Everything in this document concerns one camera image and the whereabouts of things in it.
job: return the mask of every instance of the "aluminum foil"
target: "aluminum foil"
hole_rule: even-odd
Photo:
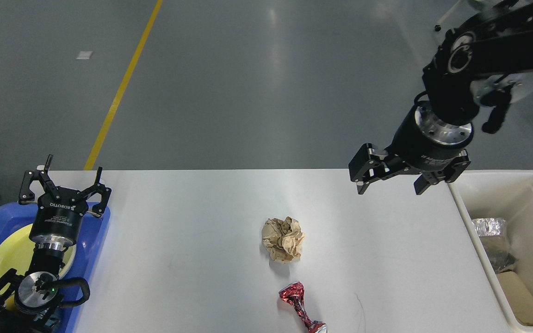
[[[476,234],[478,234],[479,237],[506,236],[506,222],[500,217],[496,219],[493,217],[489,217],[488,219],[474,219],[472,220],[472,223],[474,224],[474,229],[476,229]]]

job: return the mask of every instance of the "blue plastic tray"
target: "blue plastic tray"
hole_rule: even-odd
[[[17,203],[8,203],[1,206],[0,244],[20,228],[34,222],[36,209],[37,206],[35,204],[21,206]],[[106,209],[104,216],[101,219],[97,219],[91,215],[83,217],[80,236],[75,245],[76,253],[74,263],[67,272],[65,278],[81,276],[86,280],[89,280],[102,248],[102,244],[104,243],[104,238],[106,237],[109,218],[110,209]],[[63,289],[63,294],[68,301],[81,297],[81,291],[78,286]],[[63,320],[61,321],[59,333],[71,333],[74,330],[78,314],[80,313],[80,308],[81,306],[62,309]]]

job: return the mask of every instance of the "white plastic bin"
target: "white plastic bin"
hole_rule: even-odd
[[[533,171],[466,171],[450,189],[510,327],[533,333],[533,327],[516,320],[471,221],[481,217],[508,221],[511,253],[519,260],[515,271],[533,295]]]

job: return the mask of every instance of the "yellow floor line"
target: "yellow floor line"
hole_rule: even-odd
[[[127,85],[129,85],[129,81],[131,80],[131,76],[133,75],[133,70],[135,70],[135,66],[137,66],[137,61],[139,61],[141,51],[145,46],[145,42],[148,40],[149,32],[154,26],[157,12],[159,12],[159,8],[161,7],[161,2],[162,0],[157,0],[156,6],[154,7],[154,11],[149,17],[148,25],[146,25],[145,30],[143,31],[143,35],[141,35],[141,39],[139,40],[139,44],[137,45],[135,54],[133,54],[133,57],[131,58],[131,63],[129,63],[129,67],[124,73],[123,80],[120,82],[120,86],[118,86],[117,94],[114,96],[114,100],[112,101],[112,105],[110,105],[108,114],[106,115],[106,118],[102,123],[102,128],[100,129],[100,132],[98,132],[98,137],[93,143],[92,150],[89,152],[89,156],[87,157],[87,161],[85,162],[85,166],[83,167],[84,170],[93,169],[93,165],[96,163],[96,159],[98,158],[98,154],[100,153],[100,149],[102,148],[104,139],[106,139],[106,134],[108,134],[108,129],[110,129],[110,124],[112,124],[112,120],[114,119],[114,115],[117,112],[120,101],[121,99],[123,99],[124,91],[127,89]]]

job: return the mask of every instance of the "yellow plate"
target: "yellow plate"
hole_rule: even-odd
[[[0,278],[9,270],[15,268],[18,274],[24,274],[34,253],[34,242],[28,238],[32,224],[11,234],[0,244]],[[70,247],[63,256],[65,267],[59,272],[59,278],[67,274],[75,258],[75,246]]]

